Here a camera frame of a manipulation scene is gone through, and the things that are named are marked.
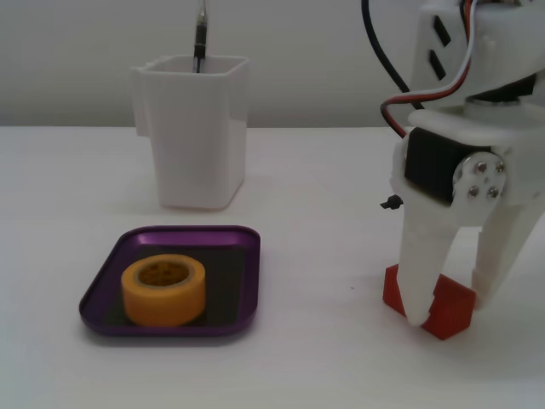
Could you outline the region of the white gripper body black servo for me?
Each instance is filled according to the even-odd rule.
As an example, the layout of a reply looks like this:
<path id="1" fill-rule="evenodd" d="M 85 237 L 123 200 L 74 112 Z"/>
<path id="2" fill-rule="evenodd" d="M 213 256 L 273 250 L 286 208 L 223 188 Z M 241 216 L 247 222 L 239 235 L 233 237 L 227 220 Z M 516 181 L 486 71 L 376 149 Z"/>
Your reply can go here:
<path id="1" fill-rule="evenodd" d="M 413 112 L 404 139 L 404 178 L 450 204 L 457 166 L 473 153 L 495 154 L 506 176 L 504 206 L 544 200 L 544 108 L 517 100 L 468 100 L 463 107 Z"/>

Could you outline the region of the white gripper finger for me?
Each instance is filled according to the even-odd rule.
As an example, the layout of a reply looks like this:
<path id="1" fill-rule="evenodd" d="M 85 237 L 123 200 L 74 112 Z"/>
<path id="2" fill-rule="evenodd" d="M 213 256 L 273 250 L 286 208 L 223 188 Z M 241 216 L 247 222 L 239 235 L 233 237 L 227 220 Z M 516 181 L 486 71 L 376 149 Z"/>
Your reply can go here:
<path id="1" fill-rule="evenodd" d="M 397 282 L 404 312 L 413 326 L 424 324 L 433 291 L 459 229 L 444 205 L 419 193 L 404 194 L 404 224 Z"/>
<path id="2" fill-rule="evenodd" d="M 544 213 L 544 164 L 469 154 L 453 174 L 451 209 L 461 227 L 480 228 L 471 286 L 476 308 L 497 294 Z"/>

